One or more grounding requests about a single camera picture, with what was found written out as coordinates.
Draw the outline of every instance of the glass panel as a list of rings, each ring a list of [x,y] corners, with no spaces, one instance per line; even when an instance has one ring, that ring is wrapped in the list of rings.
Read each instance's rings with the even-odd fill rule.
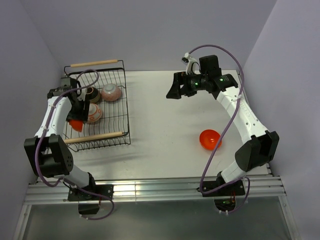
[[[104,204],[99,214],[109,207]],[[288,240],[290,235],[279,199],[265,197],[249,198],[229,216],[219,215],[212,199],[116,203],[114,213],[98,221],[79,218],[76,204],[35,205],[23,239]]]

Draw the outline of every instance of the dish rack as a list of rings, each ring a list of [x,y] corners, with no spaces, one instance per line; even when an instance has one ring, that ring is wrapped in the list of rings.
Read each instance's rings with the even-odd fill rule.
[[[99,80],[92,87],[95,87],[101,92],[102,88],[106,84],[115,84],[121,89],[122,95],[118,100],[113,102],[108,102],[100,98],[96,104],[102,110],[101,118],[96,122],[84,124],[82,132],[75,131],[70,124],[66,122],[62,138],[66,140],[67,146],[74,152],[131,144],[127,82],[124,61],[114,59],[99,62],[71,64],[70,66],[64,67],[64,72],[66,76],[75,79],[82,71],[67,73],[66,68],[77,68],[102,64],[118,64],[119,67],[96,69],[96,71],[99,73]],[[78,81],[81,86],[86,86],[91,84],[95,79],[95,73],[88,72],[82,74]]]

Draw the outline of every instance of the red bowl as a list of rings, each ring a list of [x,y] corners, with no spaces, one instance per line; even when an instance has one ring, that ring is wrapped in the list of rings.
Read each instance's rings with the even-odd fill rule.
[[[218,132],[212,129],[207,129],[200,134],[199,141],[202,147],[212,151],[217,145],[219,138],[220,138],[220,134]]]

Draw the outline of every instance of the ceramic bowl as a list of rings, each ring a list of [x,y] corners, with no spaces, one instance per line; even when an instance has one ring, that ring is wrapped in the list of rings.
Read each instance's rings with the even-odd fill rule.
[[[87,123],[94,123],[102,116],[102,110],[95,103],[90,103]]]
[[[98,89],[96,89],[93,86],[87,88],[85,99],[89,100],[90,103],[95,104],[100,100],[100,97],[101,97],[101,94]]]
[[[212,129],[207,129],[200,134],[199,141],[202,147],[212,151],[217,145],[219,138],[220,138],[220,134],[217,131]]]
[[[117,100],[121,97],[121,94],[121,89],[113,83],[105,85],[101,92],[102,98],[108,102]]]

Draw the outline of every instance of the cable clip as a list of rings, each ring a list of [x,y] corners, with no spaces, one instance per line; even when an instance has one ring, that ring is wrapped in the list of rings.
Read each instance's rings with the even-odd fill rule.
[[[239,94],[238,96],[234,97],[234,99],[232,99],[231,102],[236,102],[240,98],[242,98],[242,94]]]

